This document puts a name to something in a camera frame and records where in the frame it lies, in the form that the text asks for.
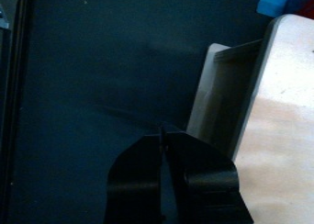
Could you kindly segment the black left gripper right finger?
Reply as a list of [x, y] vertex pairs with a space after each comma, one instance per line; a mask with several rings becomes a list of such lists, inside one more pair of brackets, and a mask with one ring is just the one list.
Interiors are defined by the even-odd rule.
[[254, 224], [233, 160], [168, 123], [160, 127], [180, 224]]

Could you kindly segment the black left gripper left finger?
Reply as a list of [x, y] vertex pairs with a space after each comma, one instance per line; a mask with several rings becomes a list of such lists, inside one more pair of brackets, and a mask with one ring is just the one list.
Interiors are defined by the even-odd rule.
[[144, 135], [118, 156], [107, 178], [103, 224], [162, 224], [164, 131]]

